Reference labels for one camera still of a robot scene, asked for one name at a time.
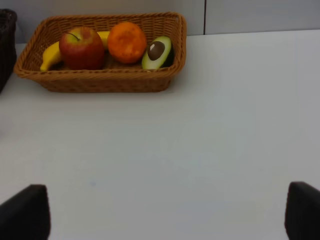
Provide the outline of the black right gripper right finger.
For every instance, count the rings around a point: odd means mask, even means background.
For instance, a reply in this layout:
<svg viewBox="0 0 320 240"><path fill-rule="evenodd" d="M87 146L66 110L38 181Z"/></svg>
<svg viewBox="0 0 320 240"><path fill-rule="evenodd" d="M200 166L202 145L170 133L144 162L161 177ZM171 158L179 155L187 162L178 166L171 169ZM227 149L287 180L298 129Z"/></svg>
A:
<svg viewBox="0 0 320 240"><path fill-rule="evenodd" d="M320 191L303 182L288 187L284 227L290 240L320 239Z"/></svg>

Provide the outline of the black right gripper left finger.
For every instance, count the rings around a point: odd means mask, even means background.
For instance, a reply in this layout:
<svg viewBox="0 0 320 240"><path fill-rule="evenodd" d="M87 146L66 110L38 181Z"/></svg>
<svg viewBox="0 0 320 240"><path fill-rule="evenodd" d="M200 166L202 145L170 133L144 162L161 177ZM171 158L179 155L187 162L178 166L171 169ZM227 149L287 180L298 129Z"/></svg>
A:
<svg viewBox="0 0 320 240"><path fill-rule="evenodd" d="M51 213L47 187L31 184L0 205L2 240L47 240Z"/></svg>

